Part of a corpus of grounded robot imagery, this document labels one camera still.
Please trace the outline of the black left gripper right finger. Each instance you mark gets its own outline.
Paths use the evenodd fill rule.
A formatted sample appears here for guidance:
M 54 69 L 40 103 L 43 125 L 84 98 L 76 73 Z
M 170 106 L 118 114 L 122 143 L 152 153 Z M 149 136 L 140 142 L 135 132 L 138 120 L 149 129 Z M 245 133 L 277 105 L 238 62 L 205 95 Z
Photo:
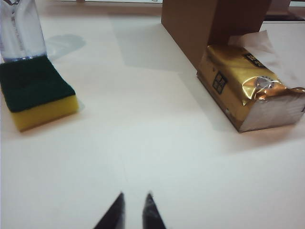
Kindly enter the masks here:
M 142 211 L 143 229 L 166 229 L 164 221 L 154 202 L 152 193 L 148 193 Z

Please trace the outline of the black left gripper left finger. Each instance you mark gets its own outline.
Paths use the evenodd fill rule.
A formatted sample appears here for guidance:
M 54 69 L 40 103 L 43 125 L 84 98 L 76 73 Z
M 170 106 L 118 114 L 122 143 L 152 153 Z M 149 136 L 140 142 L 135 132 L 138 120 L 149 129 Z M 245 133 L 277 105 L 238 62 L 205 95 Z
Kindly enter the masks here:
M 124 229 L 125 199 L 121 192 L 94 229 Z

